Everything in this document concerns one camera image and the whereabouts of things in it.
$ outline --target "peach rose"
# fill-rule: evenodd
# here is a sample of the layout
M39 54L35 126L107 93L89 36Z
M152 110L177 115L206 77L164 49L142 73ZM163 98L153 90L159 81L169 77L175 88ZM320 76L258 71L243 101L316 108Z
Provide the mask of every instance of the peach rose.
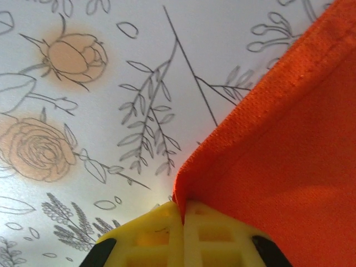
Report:
M25 118L0 136L0 159L24 177L56 181L76 163L64 135L39 120Z
M86 83L98 79L108 59L97 38L90 34L67 34L42 50L48 64L58 75Z

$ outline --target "orange cloth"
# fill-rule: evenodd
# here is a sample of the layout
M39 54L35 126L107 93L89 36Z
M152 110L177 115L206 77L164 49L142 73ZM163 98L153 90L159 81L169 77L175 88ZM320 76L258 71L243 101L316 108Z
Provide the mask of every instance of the orange cloth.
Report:
M356 266L356 1L336 0L179 171L293 266Z

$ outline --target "black rubber pad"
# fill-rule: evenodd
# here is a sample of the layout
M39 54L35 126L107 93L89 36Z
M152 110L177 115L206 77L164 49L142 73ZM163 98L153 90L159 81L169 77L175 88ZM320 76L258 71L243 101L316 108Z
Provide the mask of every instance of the black rubber pad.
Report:
M104 267L115 244L114 238L108 238L96 244L79 267Z
M253 236L252 242L266 267L292 267L276 243L259 235Z

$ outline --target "white paper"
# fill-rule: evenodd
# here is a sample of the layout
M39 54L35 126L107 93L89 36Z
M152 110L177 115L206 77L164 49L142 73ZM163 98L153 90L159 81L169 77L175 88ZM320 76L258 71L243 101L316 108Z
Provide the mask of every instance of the white paper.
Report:
M328 3L1 0L0 266L79 266L169 201Z

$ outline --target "yellow plastic object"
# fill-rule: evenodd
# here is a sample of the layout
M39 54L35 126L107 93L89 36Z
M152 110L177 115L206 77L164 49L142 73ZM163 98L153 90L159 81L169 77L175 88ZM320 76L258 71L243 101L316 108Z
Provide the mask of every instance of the yellow plastic object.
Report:
M290 267L262 231L190 201L167 202L98 239L80 267Z

